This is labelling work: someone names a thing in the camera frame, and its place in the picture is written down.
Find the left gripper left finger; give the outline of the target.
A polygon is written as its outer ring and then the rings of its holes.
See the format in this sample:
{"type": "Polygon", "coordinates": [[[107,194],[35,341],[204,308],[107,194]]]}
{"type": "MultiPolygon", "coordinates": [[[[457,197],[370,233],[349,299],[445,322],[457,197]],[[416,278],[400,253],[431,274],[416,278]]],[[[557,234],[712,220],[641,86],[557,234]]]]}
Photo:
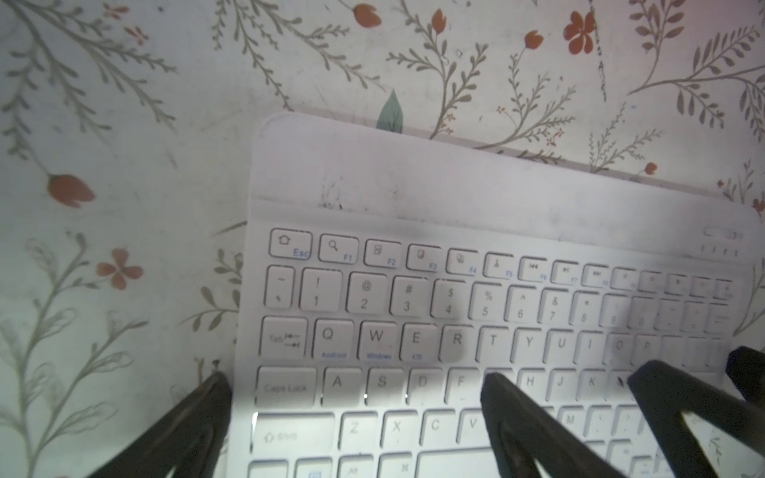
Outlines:
{"type": "Polygon", "coordinates": [[[212,374],[90,477],[213,476],[229,428],[231,400],[225,374],[212,374]]]}

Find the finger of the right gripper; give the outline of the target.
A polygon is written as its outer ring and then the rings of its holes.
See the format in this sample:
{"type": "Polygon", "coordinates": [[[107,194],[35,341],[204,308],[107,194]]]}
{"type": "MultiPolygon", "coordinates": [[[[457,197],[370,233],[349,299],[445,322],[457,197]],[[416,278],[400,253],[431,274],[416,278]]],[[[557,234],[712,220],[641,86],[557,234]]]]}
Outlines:
{"type": "Polygon", "coordinates": [[[728,355],[726,374],[747,402],[764,404],[763,352],[739,347],[728,355]]]}
{"type": "Polygon", "coordinates": [[[675,476],[716,475],[685,423],[686,412],[764,454],[764,404],[735,398],[660,360],[644,364],[628,378],[628,385],[675,476]]]}

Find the white keyboard back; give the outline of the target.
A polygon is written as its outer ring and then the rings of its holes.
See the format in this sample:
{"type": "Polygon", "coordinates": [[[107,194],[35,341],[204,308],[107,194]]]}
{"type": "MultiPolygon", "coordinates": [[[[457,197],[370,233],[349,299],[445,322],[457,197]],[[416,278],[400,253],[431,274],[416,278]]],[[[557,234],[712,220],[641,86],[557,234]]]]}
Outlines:
{"type": "Polygon", "coordinates": [[[671,468],[628,388],[716,386],[750,208],[298,114],[255,137],[230,477],[493,477],[503,374],[631,477],[671,468]]]}

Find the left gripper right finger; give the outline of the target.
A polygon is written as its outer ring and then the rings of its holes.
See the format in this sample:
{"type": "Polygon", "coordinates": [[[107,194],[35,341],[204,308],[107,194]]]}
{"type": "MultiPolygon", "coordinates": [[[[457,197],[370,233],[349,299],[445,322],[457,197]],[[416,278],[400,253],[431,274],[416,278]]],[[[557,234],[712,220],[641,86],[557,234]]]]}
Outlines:
{"type": "Polygon", "coordinates": [[[621,477],[506,376],[486,374],[481,410],[502,477],[621,477]]]}

